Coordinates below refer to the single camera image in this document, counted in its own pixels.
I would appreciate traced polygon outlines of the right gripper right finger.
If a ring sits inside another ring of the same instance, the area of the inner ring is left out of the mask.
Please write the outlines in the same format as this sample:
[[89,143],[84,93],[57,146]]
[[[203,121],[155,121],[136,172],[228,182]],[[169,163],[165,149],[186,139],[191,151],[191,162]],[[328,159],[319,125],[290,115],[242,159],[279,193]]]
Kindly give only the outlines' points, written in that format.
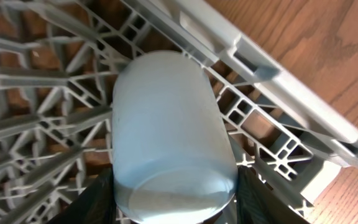
[[276,197],[248,167],[238,168],[236,200],[238,224],[308,224]]

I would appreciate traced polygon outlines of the light blue cup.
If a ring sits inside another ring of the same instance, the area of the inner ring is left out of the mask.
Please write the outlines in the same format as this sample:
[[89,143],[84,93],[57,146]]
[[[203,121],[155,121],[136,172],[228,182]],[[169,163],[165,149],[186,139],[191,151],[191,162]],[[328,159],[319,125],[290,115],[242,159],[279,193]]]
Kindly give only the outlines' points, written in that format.
[[137,223],[201,223],[233,198],[237,166],[208,76],[192,59],[134,59],[113,91],[117,206]]

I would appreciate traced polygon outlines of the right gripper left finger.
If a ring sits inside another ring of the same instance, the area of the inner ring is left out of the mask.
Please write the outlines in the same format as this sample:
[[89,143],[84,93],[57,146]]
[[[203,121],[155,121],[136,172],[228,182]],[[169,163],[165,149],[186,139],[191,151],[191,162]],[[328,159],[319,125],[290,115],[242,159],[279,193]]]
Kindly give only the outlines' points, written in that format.
[[114,199],[112,168],[102,171],[79,197],[48,224],[113,224],[117,205]]

